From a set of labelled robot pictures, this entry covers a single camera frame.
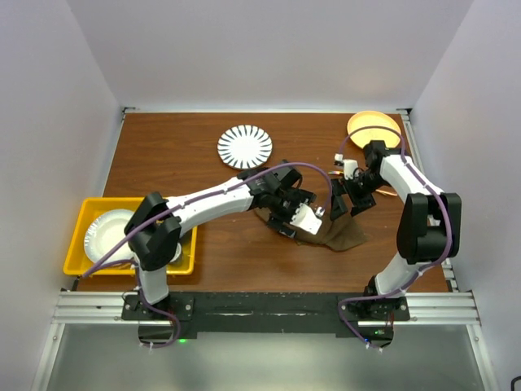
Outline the brown cloth napkin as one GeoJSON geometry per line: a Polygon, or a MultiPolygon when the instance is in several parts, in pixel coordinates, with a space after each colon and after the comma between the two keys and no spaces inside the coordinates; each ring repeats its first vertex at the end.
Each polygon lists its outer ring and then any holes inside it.
{"type": "Polygon", "coordinates": [[[331,221],[329,213],[322,217],[322,225],[316,235],[294,228],[291,238],[297,244],[312,244],[329,248],[335,252],[347,251],[367,241],[366,235],[356,220],[348,213],[331,221]]]}

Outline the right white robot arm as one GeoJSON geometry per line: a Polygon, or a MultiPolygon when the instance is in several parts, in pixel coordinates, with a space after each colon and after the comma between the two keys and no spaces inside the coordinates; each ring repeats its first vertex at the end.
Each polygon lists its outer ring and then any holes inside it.
{"type": "Polygon", "coordinates": [[[334,163],[344,176],[331,182],[330,219],[372,208],[374,192],[392,187],[403,202],[397,253],[371,278],[362,296],[341,300],[338,310],[344,316],[348,308],[362,307],[368,318],[380,320],[392,309],[390,299],[404,296],[427,270],[458,253],[462,199],[429,181],[402,148],[371,141],[364,147],[364,156],[366,167],[360,169],[355,160],[335,154],[334,163]]]}

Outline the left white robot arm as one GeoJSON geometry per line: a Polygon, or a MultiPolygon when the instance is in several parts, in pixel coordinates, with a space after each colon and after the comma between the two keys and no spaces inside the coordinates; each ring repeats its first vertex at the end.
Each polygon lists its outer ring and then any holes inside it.
{"type": "Polygon", "coordinates": [[[286,223],[312,235],[322,224],[323,208],[312,208],[316,195],[299,188],[301,173],[288,162],[268,169],[249,169],[232,179],[190,195],[146,196],[124,228],[137,257],[142,299],[149,319],[163,318],[169,309],[167,265],[179,239],[194,227],[233,213],[268,209],[274,226],[286,223]]]}

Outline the copper spoon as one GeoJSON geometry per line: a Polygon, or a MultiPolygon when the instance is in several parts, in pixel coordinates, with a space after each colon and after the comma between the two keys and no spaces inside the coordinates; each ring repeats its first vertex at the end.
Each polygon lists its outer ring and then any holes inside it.
{"type": "Polygon", "coordinates": [[[397,193],[395,191],[390,191],[390,190],[386,190],[386,189],[377,189],[376,192],[383,196],[393,196],[393,197],[397,196],[397,193]]]}

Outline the white blue striped plate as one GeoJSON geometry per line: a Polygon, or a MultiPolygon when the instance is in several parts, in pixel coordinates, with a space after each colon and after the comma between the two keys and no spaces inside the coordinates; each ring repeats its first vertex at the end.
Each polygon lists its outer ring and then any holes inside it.
{"type": "Polygon", "coordinates": [[[273,151],[269,134],[256,125],[236,125],[226,130],[217,142],[221,161],[238,170],[265,164],[273,151]]]}

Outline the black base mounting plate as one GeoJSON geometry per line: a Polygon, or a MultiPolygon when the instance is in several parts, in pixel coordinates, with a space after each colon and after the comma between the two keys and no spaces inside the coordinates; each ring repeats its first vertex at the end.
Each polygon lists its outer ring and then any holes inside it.
{"type": "Polygon", "coordinates": [[[370,342],[389,342],[393,327],[408,321],[405,297],[359,301],[354,293],[334,292],[171,292],[160,312],[149,310],[136,293],[123,297],[121,317],[149,324],[174,314],[182,338],[203,332],[361,334],[370,342]]]}

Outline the orange plate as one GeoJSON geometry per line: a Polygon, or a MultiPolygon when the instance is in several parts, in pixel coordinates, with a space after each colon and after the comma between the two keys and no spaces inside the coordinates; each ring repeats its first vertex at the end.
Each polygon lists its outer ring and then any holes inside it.
{"type": "Polygon", "coordinates": [[[377,111],[363,111],[354,114],[347,123],[347,133],[363,128],[359,133],[354,134],[350,140],[359,148],[363,148],[370,141],[384,141],[387,148],[395,148],[401,145],[398,135],[387,130],[393,129],[401,134],[398,123],[389,115],[377,111]]]}

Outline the white paper plate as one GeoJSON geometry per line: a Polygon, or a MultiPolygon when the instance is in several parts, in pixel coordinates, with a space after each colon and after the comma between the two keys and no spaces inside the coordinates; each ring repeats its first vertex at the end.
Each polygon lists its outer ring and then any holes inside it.
{"type": "Polygon", "coordinates": [[[131,210],[113,209],[100,215],[90,224],[84,237],[84,250],[93,263],[99,261],[123,240],[124,228],[132,216],[131,210]]]}

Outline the yellow plastic bin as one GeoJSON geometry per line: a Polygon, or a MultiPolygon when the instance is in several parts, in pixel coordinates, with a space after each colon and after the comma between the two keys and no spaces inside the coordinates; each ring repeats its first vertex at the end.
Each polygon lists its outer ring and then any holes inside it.
{"type": "MultiPolygon", "coordinates": [[[[125,237],[124,228],[143,197],[91,197],[83,201],[63,264],[66,275],[80,276],[125,237]]],[[[195,267],[198,228],[180,239],[182,253],[167,266],[168,276],[191,275],[195,267]]],[[[130,259],[133,254],[124,244],[105,263],[130,259]]],[[[134,275],[130,264],[99,270],[94,275],[134,275]]]]}

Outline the aluminium frame rail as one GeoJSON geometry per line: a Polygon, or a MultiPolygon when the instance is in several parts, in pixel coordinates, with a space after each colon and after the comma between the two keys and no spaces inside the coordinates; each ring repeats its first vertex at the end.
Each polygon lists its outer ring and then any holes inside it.
{"type": "MultiPolygon", "coordinates": [[[[276,320],[292,317],[339,318],[338,293],[267,292],[174,292],[174,313],[189,322],[197,316],[217,316],[224,320],[245,321],[254,316],[276,320]]],[[[150,314],[137,303],[134,292],[62,292],[52,315],[53,323],[110,324],[127,322],[156,325],[169,321],[150,314]]],[[[377,304],[368,318],[355,319],[348,307],[341,310],[349,321],[362,327],[380,325],[479,325],[480,318],[470,293],[409,293],[394,310],[377,304]]]]}

